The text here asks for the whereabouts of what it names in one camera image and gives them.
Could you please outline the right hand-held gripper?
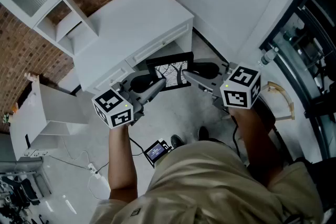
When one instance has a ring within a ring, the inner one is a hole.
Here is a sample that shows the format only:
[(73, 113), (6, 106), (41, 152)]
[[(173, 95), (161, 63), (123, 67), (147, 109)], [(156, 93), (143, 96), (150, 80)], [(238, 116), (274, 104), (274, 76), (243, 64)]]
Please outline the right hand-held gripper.
[(261, 92), (260, 70), (242, 62), (226, 65), (226, 62), (215, 58), (197, 59), (193, 62), (193, 73), (184, 69), (182, 74), (198, 88), (212, 88), (210, 79), (220, 75), (212, 91), (213, 105), (220, 110), (250, 109)]

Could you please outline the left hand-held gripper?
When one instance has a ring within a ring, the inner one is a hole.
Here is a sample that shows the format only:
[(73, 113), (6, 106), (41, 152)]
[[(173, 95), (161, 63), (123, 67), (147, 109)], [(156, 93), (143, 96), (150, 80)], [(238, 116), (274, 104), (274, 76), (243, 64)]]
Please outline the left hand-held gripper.
[(129, 74), (95, 95), (91, 101), (97, 116), (110, 128), (133, 125), (144, 116), (144, 103), (151, 102), (166, 86), (166, 79), (157, 78), (148, 70)]

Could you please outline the black framed tree picture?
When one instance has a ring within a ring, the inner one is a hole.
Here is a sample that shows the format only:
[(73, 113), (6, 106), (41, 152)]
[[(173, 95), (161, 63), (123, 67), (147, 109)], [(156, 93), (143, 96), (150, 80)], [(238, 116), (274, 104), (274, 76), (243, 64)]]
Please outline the black framed tree picture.
[(189, 71), (193, 64), (194, 54), (184, 52), (146, 60), (149, 73), (155, 82), (166, 79), (165, 87), (161, 90), (169, 91), (191, 86), (183, 75), (183, 71)]

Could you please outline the person's right forearm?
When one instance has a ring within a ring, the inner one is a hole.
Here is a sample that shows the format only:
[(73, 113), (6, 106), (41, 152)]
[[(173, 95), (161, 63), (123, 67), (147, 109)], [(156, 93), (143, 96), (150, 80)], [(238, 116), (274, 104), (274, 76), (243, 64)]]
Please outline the person's right forearm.
[(254, 109), (229, 108), (229, 112), (243, 138), (253, 178), (267, 187), (284, 166), (269, 132)]

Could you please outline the person's left forearm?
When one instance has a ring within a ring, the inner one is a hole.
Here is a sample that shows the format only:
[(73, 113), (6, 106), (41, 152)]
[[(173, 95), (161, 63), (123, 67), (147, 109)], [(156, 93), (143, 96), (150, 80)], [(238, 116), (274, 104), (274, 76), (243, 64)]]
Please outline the person's left forearm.
[(109, 132), (108, 183), (110, 199), (126, 203), (137, 199), (138, 181), (127, 125)]

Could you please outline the narrow white desk drawer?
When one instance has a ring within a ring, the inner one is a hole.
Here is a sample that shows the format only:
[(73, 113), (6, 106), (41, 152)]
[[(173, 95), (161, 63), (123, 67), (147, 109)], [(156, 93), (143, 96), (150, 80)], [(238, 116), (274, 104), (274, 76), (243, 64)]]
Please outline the narrow white desk drawer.
[(107, 71), (100, 79), (98, 79), (92, 87), (94, 93), (99, 93), (104, 89), (114, 85), (116, 82), (122, 81), (130, 73), (133, 73), (134, 69), (127, 63), (122, 63), (111, 70)]

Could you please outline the wide white desk drawer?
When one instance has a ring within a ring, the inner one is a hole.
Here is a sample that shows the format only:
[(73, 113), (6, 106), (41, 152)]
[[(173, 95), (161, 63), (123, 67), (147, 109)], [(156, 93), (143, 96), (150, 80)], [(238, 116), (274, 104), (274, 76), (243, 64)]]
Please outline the wide white desk drawer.
[(190, 25), (189, 23), (180, 24), (165, 34), (161, 35), (160, 37), (154, 39), (153, 41), (149, 42), (147, 45), (140, 48), (138, 51), (133, 53), (131, 56), (127, 57), (125, 60), (131, 66), (134, 67), (139, 64), (141, 61), (155, 53), (156, 51), (160, 50), (167, 44), (171, 43), (172, 41), (178, 39), (179, 37), (183, 36), (185, 33), (189, 31)]

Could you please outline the person's right black shoe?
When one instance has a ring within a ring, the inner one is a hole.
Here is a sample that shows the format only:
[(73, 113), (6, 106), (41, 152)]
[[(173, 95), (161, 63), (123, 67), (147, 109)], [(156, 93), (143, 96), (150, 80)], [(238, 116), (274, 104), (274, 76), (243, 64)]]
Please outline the person's right black shoe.
[(206, 127), (201, 126), (198, 130), (198, 140), (199, 141), (208, 141), (209, 140), (209, 132)]

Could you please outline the person's black shoe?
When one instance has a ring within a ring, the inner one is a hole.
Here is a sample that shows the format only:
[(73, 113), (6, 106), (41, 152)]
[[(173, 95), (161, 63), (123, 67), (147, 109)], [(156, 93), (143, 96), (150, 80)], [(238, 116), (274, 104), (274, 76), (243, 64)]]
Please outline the person's black shoe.
[(208, 141), (209, 140), (209, 132), (206, 127), (201, 126), (198, 130), (198, 140), (199, 141)]
[(173, 149), (186, 145), (186, 143), (176, 134), (171, 136), (171, 145)]

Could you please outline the person's left black shoe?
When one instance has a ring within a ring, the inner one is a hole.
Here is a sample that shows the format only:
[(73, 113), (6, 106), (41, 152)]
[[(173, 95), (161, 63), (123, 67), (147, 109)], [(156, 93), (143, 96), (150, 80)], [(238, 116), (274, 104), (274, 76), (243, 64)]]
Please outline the person's left black shoe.
[(171, 145), (173, 149), (186, 145), (186, 143), (176, 134), (171, 136)]

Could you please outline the small black display unit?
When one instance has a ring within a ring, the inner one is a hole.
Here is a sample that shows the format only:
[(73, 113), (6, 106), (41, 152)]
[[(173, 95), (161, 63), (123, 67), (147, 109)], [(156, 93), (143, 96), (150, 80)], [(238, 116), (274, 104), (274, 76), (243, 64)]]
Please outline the small black display unit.
[(147, 150), (144, 151), (145, 157), (154, 165), (161, 157), (169, 153), (172, 147), (162, 138), (154, 142)]

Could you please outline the white shelf cabinet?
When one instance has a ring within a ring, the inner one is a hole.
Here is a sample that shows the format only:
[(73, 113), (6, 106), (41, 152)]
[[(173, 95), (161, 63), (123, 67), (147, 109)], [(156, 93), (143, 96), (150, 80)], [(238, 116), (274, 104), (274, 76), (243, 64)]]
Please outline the white shelf cabinet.
[[(59, 0), (46, 17), (56, 25), (70, 12)], [(98, 38), (72, 59), (82, 89), (91, 93), (107, 71), (180, 24), (189, 23), (189, 31), (174, 41), (184, 52), (191, 50), (193, 15), (176, 0), (112, 0), (87, 17)]]

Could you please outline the clear plastic water bottle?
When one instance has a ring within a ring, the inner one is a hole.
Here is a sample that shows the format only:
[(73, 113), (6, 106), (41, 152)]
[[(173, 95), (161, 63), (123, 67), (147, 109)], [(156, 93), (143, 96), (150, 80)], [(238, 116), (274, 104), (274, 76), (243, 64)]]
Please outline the clear plastic water bottle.
[(278, 54), (279, 49), (277, 47), (271, 48), (263, 54), (261, 59), (258, 61), (258, 64), (263, 67), (271, 63)]

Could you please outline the small white pigeonhole shelves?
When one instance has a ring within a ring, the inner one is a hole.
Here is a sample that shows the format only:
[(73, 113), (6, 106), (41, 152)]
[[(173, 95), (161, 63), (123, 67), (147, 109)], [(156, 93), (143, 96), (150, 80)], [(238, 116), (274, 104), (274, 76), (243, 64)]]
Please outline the small white pigeonhole shelves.
[(34, 30), (64, 53), (75, 57), (98, 38), (98, 32), (74, 0), (61, 1), (71, 12), (56, 25), (45, 16)]

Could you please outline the curved wooden rack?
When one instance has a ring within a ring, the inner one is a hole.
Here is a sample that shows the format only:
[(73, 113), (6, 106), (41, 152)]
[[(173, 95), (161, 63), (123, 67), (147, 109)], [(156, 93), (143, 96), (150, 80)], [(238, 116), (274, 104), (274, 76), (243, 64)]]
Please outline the curved wooden rack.
[(267, 90), (268, 92), (281, 94), (288, 105), (290, 115), (275, 118), (275, 121), (295, 120), (294, 102), (292, 101), (288, 92), (282, 86), (274, 82), (268, 81), (262, 88), (263, 90)]

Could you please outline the white floor power strip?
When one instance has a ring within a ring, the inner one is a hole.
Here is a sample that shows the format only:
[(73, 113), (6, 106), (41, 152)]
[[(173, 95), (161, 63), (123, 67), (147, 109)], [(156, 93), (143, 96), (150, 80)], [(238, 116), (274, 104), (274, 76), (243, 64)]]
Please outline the white floor power strip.
[(98, 170), (95, 168), (95, 166), (93, 165), (93, 163), (89, 163), (88, 164), (88, 169), (90, 171), (90, 173), (96, 178), (96, 179), (100, 179), (101, 175), (98, 172)]

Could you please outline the black framed glass door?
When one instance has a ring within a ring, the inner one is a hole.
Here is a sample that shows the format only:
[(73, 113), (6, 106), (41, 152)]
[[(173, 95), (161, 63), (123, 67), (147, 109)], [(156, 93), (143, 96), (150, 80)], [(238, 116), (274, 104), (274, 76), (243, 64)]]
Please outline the black framed glass door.
[(274, 28), (260, 45), (274, 51), (293, 111), (277, 127), (294, 157), (336, 157), (336, 0), (271, 0)]

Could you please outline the person's beige shirt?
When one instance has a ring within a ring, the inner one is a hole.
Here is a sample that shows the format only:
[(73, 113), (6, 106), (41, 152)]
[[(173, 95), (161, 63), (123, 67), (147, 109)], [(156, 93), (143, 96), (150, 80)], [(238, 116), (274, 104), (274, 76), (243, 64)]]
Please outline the person's beige shirt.
[(323, 221), (317, 188), (301, 162), (268, 186), (228, 146), (200, 141), (168, 153), (146, 193), (130, 203), (98, 203), (90, 224), (282, 224)]

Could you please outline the white side cabinet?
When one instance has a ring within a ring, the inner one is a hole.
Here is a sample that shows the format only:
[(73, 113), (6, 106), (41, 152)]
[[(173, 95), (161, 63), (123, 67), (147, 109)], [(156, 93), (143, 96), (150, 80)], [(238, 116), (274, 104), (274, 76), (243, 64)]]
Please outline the white side cabinet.
[(61, 138), (78, 134), (88, 125), (76, 96), (39, 83), (32, 83), (29, 93), (10, 123), (10, 137), (19, 160), (28, 149), (49, 150), (49, 155), (59, 149)]

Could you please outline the black equipment pile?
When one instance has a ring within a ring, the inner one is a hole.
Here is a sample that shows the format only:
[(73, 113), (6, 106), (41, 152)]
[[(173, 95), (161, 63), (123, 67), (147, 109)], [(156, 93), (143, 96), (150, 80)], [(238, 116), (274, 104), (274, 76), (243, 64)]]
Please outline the black equipment pile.
[(9, 197), (11, 200), (11, 205), (0, 208), (0, 213), (4, 213), (4, 216), (11, 220), (10, 224), (24, 224), (25, 221), (20, 212), (23, 209), (27, 209), (30, 205), (37, 206), (40, 204), (40, 199), (37, 197), (30, 180), (25, 178), (17, 181), (2, 176), (0, 182), (9, 186)]

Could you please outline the white wall socket strip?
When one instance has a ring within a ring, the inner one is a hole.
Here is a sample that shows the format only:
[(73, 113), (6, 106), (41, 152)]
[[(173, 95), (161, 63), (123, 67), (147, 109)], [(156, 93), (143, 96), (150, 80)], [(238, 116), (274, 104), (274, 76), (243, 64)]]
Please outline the white wall socket strip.
[(24, 153), (24, 157), (43, 157), (49, 155), (49, 150), (39, 150), (39, 149), (27, 149)]

